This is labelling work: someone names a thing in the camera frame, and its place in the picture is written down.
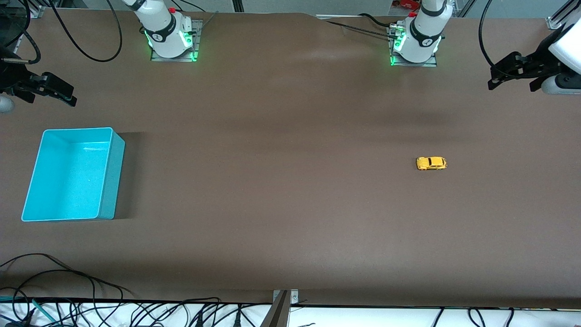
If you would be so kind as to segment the yellow beetle toy car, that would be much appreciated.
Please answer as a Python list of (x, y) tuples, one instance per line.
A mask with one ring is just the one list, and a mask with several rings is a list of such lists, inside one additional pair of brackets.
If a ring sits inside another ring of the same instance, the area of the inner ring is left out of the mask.
[(417, 170), (443, 170), (448, 167), (444, 157), (417, 157)]

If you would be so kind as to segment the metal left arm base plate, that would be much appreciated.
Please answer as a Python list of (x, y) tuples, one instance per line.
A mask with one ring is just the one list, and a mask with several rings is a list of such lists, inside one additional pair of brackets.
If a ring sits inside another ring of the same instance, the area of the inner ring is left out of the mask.
[(404, 25), (391, 24), (387, 28), (391, 66), (436, 68), (436, 51), (442, 36), (416, 39)]

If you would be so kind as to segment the turquoise plastic bin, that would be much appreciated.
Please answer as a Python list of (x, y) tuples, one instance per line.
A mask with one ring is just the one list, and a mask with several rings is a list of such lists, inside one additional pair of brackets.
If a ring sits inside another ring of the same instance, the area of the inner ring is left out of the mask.
[(113, 219), (124, 152), (125, 141), (112, 128), (45, 130), (21, 220)]

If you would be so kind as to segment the dark tinted panel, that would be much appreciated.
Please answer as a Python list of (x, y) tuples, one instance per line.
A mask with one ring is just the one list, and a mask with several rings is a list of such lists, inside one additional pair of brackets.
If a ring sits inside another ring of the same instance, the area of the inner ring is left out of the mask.
[(23, 0), (0, 0), (0, 45), (9, 46), (22, 35), (28, 16)]

